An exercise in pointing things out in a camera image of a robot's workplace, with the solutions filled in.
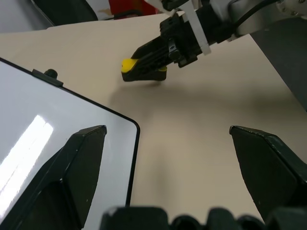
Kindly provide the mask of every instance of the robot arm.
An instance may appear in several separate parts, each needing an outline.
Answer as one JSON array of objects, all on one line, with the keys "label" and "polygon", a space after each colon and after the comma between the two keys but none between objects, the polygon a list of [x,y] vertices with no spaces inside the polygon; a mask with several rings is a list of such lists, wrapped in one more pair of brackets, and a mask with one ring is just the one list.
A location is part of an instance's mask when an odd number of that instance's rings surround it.
[{"label": "robot arm", "polygon": [[[124,81],[166,79],[172,62],[184,67],[207,55],[210,45],[232,41],[283,19],[307,15],[306,0],[204,0],[194,11],[190,0],[147,0],[170,15],[160,23],[161,35],[123,61]],[[179,16],[177,9],[185,13]]]}]

